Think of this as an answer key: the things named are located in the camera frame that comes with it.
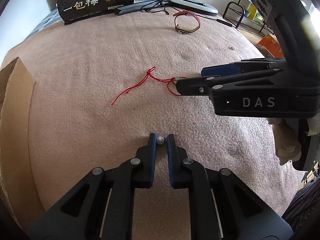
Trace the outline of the right gloved hand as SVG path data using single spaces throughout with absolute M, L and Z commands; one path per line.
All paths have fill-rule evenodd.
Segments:
M 276 147 L 276 156 L 279 159 L 279 165 L 283 166 L 289 160 L 298 161 L 302 157 L 302 143 L 298 142 L 298 137 L 294 131 L 281 118 L 267 118 L 268 124 L 272 125 L 274 143 Z M 319 113 L 307 119 L 308 133 L 319 135 Z M 315 161 L 319 162 L 319 142 L 316 148 Z

